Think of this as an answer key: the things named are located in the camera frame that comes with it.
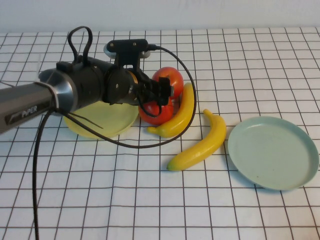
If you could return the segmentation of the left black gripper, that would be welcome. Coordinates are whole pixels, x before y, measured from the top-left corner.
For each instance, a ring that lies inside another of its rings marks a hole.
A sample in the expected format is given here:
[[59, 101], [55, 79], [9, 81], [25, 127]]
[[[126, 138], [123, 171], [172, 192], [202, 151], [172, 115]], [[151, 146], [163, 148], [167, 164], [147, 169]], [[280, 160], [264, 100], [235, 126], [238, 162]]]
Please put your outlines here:
[[159, 77], [158, 81], [155, 81], [141, 71], [129, 71], [129, 73], [136, 84], [133, 94], [139, 105], [150, 102], [156, 105], [167, 105], [168, 97], [174, 95], [174, 87], [168, 77]]

